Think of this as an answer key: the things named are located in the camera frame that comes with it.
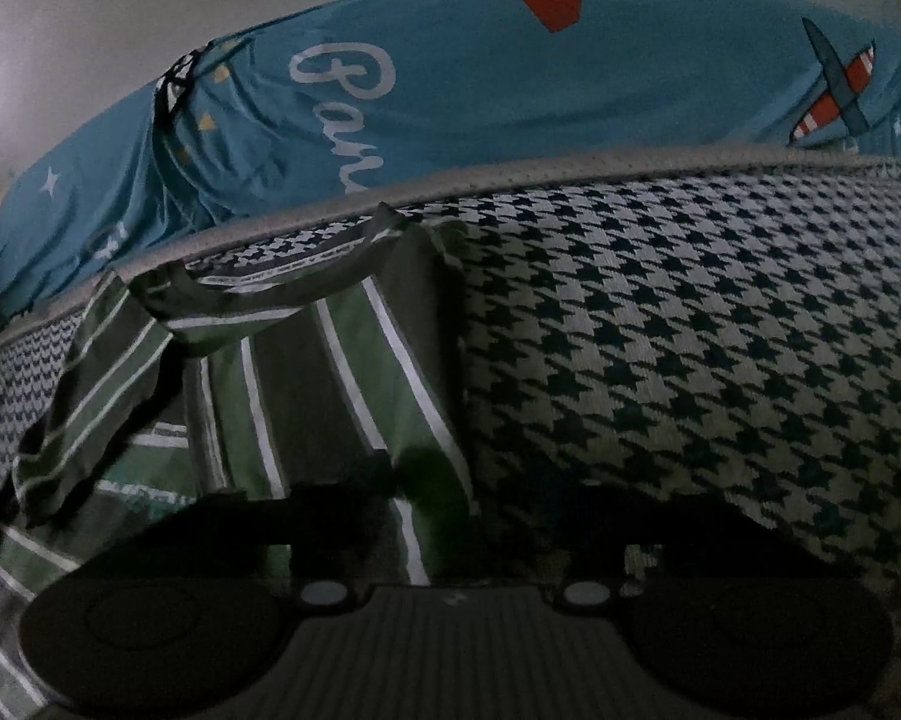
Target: white star print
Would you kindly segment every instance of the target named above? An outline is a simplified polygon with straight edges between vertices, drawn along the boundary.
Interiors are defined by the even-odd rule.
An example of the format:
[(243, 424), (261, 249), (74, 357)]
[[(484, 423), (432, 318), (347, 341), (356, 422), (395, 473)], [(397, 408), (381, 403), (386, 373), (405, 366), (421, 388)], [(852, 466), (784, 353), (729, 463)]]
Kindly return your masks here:
[(120, 251), (120, 245), (122, 242), (127, 240), (130, 237), (127, 234), (127, 228), (124, 226), (122, 221), (117, 222), (117, 231), (113, 235), (108, 235), (106, 238), (106, 243), (103, 245), (101, 250), (97, 250), (93, 253), (93, 258), (95, 260), (111, 260), (113, 259), (113, 255)]
[(47, 167), (47, 180), (42, 187), (40, 187), (40, 191), (45, 191), (53, 197), (53, 187), (56, 186), (56, 180), (60, 177), (58, 172), (53, 172), (52, 167)]

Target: gray mattress piping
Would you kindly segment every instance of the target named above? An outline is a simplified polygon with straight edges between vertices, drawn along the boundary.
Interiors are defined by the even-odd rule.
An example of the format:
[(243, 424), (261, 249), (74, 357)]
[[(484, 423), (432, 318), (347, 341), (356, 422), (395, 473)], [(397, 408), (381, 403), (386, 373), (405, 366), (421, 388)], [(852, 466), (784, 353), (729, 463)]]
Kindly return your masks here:
[[(799, 151), (783, 146), (689, 146), (688, 148), (609, 149), (556, 158), (537, 158), (498, 165), (442, 170), (379, 189), (346, 194), (324, 202), (245, 220), (234, 220), (194, 235), (154, 247), (114, 266), (128, 281), (158, 266), (194, 260), (249, 242), (314, 227), (340, 218), (369, 213), (382, 202), (400, 208), (456, 196), (535, 186), (620, 181), (693, 172), (756, 170), (761, 167), (816, 167), (855, 170), (900, 165), (886, 157), (848, 152)], [(103, 274), (97, 274), (57, 298), (47, 300), (0, 332), (0, 347), (60, 317), (77, 311), (93, 295)]]

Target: houndstooth fabric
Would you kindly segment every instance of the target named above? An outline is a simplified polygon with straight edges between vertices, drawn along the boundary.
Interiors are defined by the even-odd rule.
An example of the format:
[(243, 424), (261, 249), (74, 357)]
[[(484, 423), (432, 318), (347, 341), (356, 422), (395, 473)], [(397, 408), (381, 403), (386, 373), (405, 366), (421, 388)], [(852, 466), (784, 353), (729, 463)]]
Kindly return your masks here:
[[(720, 495), (866, 570), (897, 642), (872, 709), (901, 718), (901, 173), (591, 183), (405, 213), (469, 230), (472, 469), (508, 572), (562, 570), (547, 497), (567, 480)], [(356, 221), (188, 268), (261, 271)]]
[(0, 349), (0, 490), (26, 428), (50, 404), (79, 317), (65, 317)]

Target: blue bedsheet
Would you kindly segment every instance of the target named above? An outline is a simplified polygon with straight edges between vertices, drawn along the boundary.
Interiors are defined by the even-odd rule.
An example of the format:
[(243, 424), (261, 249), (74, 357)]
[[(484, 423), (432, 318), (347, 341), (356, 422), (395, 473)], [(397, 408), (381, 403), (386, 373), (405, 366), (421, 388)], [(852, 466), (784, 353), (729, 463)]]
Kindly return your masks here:
[(901, 35), (793, 0), (346, 0), (185, 57), (0, 203), (0, 313), (234, 217), (611, 146), (901, 156)]

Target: green striped fabric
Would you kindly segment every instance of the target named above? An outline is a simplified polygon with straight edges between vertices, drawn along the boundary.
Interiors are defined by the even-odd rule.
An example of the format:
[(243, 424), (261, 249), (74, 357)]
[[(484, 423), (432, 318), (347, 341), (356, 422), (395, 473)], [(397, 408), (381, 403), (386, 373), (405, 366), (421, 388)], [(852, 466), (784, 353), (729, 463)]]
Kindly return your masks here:
[[(281, 498), (385, 450), (389, 521), (333, 565), (401, 584), (486, 574), (461, 430), (459, 234), (382, 206), (251, 290), (182, 266), (101, 282), (0, 502), (0, 717), (42, 701), (16, 649), (26, 603), (215, 490)], [(292, 549), (268, 549), (258, 576), (285, 578)]]

